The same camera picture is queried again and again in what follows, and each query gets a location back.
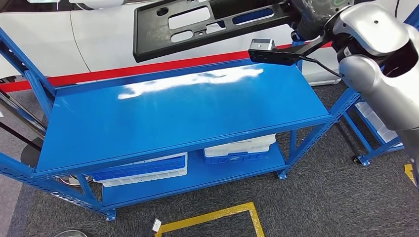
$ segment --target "car door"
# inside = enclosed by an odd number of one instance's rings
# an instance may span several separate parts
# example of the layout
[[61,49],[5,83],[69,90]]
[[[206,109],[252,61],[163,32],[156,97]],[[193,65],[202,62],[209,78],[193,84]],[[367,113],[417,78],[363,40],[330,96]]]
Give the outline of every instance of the car door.
[[[73,36],[69,8],[54,5],[33,7],[26,0],[13,0],[0,13],[0,27],[46,76],[89,72]],[[17,74],[0,59],[0,78]]]

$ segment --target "black cable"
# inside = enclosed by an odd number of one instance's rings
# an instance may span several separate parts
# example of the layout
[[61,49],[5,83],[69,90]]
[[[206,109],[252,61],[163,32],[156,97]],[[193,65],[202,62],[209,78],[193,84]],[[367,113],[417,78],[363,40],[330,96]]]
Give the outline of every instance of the black cable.
[[396,18],[397,18],[397,12],[399,11],[399,4],[400,4],[400,0],[397,0],[396,9],[394,10],[394,17]]
[[33,143],[31,140],[27,139],[26,137],[20,135],[20,133],[13,130],[11,127],[7,126],[6,124],[0,122],[0,127],[6,130],[8,133],[12,134],[13,136],[19,138],[22,142],[25,142],[29,146],[35,148],[38,151],[41,151],[41,147],[37,144]]
[[333,71],[332,69],[326,67],[323,63],[321,63],[319,60],[315,59],[315,58],[309,58],[309,57],[305,57],[305,56],[300,56],[300,59],[308,61],[308,62],[312,62],[312,63],[317,63],[320,67],[324,68],[326,71],[328,71],[329,73],[337,76],[337,77],[342,77],[342,75],[340,75],[339,73],[336,73],[335,71]]

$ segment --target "yellow floor marking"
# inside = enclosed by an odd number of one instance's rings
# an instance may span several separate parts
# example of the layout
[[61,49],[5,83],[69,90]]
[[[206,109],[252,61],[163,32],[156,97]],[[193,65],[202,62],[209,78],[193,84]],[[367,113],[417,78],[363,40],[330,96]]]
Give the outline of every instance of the yellow floor marking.
[[405,173],[406,173],[407,177],[416,186],[415,180],[413,179],[413,172],[412,171],[413,171],[412,164],[405,164]]
[[159,232],[157,232],[154,235],[154,237],[161,237],[163,233],[166,233],[169,231],[182,229],[188,226],[194,226],[197,224],[219,219],[224,216],[234,215],[234,214],[244,212],[244,211],[249,211],[250,213],[251,221],[253,222],[253,227],[254,227],[254,230],[256,231],[256,236],[265,237],[265,234],[263,233],[262,226],[260,225],[259,217],[257,216],[257,212],[256,212],[253,202],[248,202],[245,204],[229,207],[223,210],[211,212],[211,213],[204,214],[201,216],[195,216],[195,217],[191,217],[191,218],[184,219],[181,221],[176,221],[176,222],[162,225],[160,227]]

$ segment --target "shelf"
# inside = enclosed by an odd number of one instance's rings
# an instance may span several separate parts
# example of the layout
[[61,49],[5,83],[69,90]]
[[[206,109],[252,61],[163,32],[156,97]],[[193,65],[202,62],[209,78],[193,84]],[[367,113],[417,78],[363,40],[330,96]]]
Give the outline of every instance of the shelf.
[[102,84],[58,91],[35,175],[88,172],[331,119],[295,66],[241,60]]
[[205,164],[202,150],[188,155],[188,174],[142,183],[103,188],[102,203],[121,207],[286,168],[278,146],[272,144],[264,159]]

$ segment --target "lower shelf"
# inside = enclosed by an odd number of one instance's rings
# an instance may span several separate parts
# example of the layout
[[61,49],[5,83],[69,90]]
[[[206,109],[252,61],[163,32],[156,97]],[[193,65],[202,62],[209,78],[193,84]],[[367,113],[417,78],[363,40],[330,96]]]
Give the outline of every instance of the lower shelf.
[[288,167],[276,143],[264,159],[207,165],[202,150],[189,152],[188,174],[142,183],[103,188],[105,207],[118,208],[192,190],[243,179]]

